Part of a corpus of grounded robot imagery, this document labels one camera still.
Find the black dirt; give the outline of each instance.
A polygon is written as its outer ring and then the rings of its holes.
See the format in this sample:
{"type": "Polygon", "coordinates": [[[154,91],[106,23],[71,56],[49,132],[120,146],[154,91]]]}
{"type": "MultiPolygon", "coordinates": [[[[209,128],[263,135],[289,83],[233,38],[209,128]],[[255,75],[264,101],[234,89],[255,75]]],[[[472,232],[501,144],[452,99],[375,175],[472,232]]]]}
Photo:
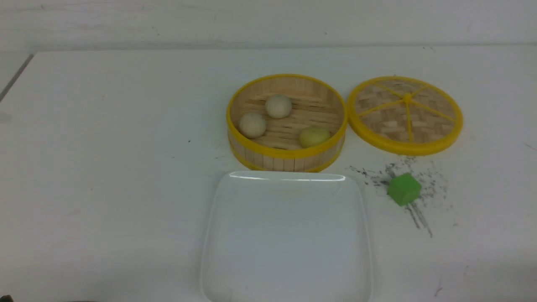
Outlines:
{"type": "Polygon", "coordinates": [[[399,156],[376,171],[356,166],[348,166],[347,169],[356,172],[364,181],[368,180],[367,185],[386,190],[393,177],[410,173],[422,185],[420,203],[424,207],[438,207],[446,211],[453,209],[452,203],[446,203],[449,181],[444,177],[442,169],[425,157],[399,156]]]}

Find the green cube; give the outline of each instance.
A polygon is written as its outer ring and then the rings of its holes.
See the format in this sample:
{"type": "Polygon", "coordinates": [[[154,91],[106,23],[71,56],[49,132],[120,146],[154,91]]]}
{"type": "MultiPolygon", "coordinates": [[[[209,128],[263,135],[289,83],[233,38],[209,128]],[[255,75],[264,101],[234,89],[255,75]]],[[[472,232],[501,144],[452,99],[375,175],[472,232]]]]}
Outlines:
{"type": "Polygon", "coordinates": [[[388,195],[400,206],[406,206],[419,197],[422,185],[410,175],[405,173],[393,178],[388,187],[388,195]]]}

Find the bamboo steamer basket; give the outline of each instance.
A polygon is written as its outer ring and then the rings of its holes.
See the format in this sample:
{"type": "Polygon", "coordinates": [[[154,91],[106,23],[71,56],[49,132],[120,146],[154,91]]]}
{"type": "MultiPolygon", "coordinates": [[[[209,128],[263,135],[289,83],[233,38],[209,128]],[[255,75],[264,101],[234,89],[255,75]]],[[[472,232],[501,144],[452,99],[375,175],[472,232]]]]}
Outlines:
{"type": "Polygon", "coordinates": [[[349,123],[371,145],[402,155],[429,155],[451,146],[462,130],[462,112],[439,88],[413,78],[388,76],[361,83],[347,101],[349,123]]]}
{"type": "Polygon", "coordinates": [[[341,95],[315,78],[280,74],[254,80],[240,88],[227,108],[228,138],[231,151],[252,170],[319,172],[339,155],[345,140],[347,110],[341,95]],[[293,109],[288,117],[272,119],[265,112],[265,101],[272,95],[289,97],[293,109]],[[238,130],[242,115],[256,112],[266,122],[265,133],[248,139],[238,130]],[[323,126],[331,137],[324,143],[302,148],[299,134],[309,126],[323,126]]]}

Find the dark specks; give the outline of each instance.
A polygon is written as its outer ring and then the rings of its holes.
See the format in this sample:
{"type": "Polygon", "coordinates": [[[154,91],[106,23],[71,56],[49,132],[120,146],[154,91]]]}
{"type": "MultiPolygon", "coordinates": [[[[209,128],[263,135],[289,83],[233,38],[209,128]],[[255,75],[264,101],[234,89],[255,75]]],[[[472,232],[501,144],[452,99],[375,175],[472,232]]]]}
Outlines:
{"type": "Polygon", "coordinates": [[[532,147],[532,146],[530,146],[530,145],[528,145],[526,143],[524,143],[524,145],[526,145],[526,147],[530,148],[531,150],[537,151],[537,148],[535,148],[535,147],[532,147]]]}
{"type": "Polygon", "coordinates": [[[438,296],[438,293],[439,293],[442,289],[443,289],[443,287],[442,287],[442,279],[440,279],[440,280],[438,281],[438,287],[437,287],[437,290],[434,292],[434,296],[435,296],[435,297],[438,296]]]}

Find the white plate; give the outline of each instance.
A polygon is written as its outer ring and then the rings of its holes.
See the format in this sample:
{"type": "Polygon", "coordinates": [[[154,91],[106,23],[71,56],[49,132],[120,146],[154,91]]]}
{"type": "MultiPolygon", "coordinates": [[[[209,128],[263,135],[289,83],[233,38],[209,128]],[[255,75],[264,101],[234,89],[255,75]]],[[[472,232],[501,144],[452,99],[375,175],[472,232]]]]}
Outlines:
{"type": "Polygon", "coordinates": [[[366,302],[372,266],[354,180],[244,171],[216,190],[201,292],[212,302],[366,302]]]}

